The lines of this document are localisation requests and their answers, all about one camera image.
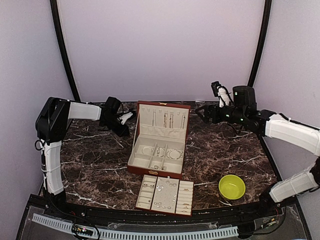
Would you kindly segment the red jewelry box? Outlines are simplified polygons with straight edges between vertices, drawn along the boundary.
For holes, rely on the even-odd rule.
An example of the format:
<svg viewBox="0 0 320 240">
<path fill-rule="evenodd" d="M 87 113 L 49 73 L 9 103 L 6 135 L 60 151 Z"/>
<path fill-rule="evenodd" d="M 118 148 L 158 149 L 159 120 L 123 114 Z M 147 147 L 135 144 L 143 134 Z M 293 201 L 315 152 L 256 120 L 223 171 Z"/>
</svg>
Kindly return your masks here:
<svg viewBox="0 0 320 240">
<path fill-rule="evenodd" d="M 189 105 L 138 101 L 137 121 L 127 169 L 132 174 L 182 177 L 191 107 Z M 145 146 L 152 155 L 142 154 Z M 167 158 L 171 149 L 183 151 L 178 160 Z"/>
</svg>

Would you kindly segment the red jewelry tray insert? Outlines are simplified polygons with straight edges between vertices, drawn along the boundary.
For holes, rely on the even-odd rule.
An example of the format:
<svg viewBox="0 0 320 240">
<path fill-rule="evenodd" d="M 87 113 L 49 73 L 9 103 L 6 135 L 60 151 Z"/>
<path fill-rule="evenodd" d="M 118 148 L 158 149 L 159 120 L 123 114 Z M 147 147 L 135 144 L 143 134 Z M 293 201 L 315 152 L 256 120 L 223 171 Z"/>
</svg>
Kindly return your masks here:
<svg viewBox="0 0 320 240">
<path fill-rule="evenodd" d="M 135 207 L 164 214 L 191 216 L 193 195 L 192 181 L 144 175 Z"/>
</svg>

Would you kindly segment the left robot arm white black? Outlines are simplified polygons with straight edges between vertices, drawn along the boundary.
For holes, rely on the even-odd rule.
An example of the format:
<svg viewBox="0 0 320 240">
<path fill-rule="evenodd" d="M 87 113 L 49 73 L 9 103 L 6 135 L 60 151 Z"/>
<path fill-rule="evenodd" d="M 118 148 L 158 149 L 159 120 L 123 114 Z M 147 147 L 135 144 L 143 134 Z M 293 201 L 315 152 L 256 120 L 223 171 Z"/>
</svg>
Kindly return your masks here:
<svg viewBox="0 0 320 240">
<path fill-rule="evenodd" d="M 64 191 L 60 156 L 69 121 L 99 121 L 101 127 L 113 131 L 117 136 L 128 136 L 130 131 L 126 122 L 136 116 L 136 111 L 130 109 L 118 112 L 122 106 L 120 100 L 111 96 L 103 105 L 57 97 L 48 98 L 35 123 L 46 192 L 56 196 Z"/>
</svg>

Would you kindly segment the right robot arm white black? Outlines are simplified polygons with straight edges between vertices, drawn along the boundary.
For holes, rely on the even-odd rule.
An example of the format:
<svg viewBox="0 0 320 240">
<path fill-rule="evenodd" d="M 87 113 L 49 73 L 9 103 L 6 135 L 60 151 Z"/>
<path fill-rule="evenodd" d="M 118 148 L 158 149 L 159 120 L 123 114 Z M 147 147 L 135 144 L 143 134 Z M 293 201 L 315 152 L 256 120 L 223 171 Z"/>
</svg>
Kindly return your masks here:
<svg viewBox="0 0 320 240">
<path fill-rule="evenodd" d="M 217 102 L 196 109 L 203 122 L 214 124 L 226 122 L 238 124 L 259 137 L 277 139 L 320 156 L 320 129 L 293 120 L 283 113 L 257 109 L 253 87 L 235 86 L 230 93 L 218 81 L 211 83 Z M 300 195 L 314 192 L 320 188 L 320 160 L 293 176 L 281 180 L 264 191 L 260 202 L 255 205 L 255 213 L 266 217 L 275 208 L 275 203 Z"/>
</svg>

